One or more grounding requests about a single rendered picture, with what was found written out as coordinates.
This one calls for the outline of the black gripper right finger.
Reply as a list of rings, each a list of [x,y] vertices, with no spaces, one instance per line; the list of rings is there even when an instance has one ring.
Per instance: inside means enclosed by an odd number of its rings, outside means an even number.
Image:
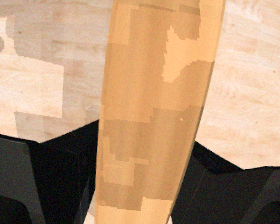
[[[280,201],[280,167],[242,169],[195,141],[171,221],[252,224],[273,201]]]

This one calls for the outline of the light wooden board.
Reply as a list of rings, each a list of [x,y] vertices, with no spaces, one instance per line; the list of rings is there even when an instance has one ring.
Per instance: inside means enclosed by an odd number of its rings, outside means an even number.
[[[93,224],[168,224],[195,147],[225,0],[112,0]]]

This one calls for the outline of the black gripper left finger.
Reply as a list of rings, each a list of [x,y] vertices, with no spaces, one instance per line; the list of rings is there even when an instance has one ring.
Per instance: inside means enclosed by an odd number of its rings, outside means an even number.
[[[84,224],[99,127],[100,119],[40,144],[0,135],[0,196],[23,202],[32,224]]]

